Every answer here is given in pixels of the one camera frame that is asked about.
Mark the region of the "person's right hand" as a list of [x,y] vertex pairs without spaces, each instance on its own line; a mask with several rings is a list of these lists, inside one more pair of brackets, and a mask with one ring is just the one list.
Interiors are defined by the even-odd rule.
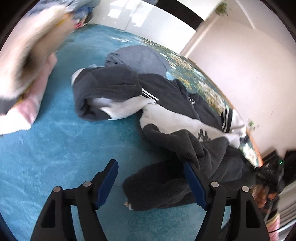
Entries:
[[254,185],[251,188],[252,196],[259,207],[259,209],[263,209],[267,200],[274,200],[277,197],[277,193],[267,193],[266,188],[262,185]]

